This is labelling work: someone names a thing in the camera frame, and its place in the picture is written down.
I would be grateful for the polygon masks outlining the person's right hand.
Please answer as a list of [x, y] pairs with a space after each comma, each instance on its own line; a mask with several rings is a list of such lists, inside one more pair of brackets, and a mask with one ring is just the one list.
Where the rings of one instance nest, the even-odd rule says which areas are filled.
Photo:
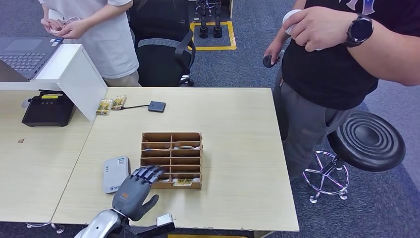
[[65, 24], [60, 20], [42, 18], [40, 20], [42, 26], [48, 33], [57, 34], [63, 29]]
[[265, 67], [273, 67], [278, 62], [278, 56], [283, 49], [285, 41], [283, 40], [273, 40], [270, 45], [267, 47], [263, 55], [263, 64]]

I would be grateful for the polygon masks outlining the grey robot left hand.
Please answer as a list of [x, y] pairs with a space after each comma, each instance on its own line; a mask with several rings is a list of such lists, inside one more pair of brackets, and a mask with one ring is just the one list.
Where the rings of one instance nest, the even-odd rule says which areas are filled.
[[153, 195], [148, 201], [153, 183], [164, 173], [159, 166], [137, 168], [121, 184], [112, 200], [112, 209], [132, 221], [140, 220], [158, 202], [159, 195]]

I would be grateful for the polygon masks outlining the person's left hand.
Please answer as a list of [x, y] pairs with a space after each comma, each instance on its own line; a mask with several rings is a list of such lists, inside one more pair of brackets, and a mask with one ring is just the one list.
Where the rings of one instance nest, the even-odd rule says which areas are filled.
[[344, 43], [348, 28], [357, 17], [353, 12], [314, 6], [289, 16], [283, 28], [292, 27], [291, 37], [296, 44], [312, 52]]
[[57, 35], [65, 39], [79, 39], [89, 28], [90, 24], [87, 19], [76, 20], [66, 24], [57, 32]]

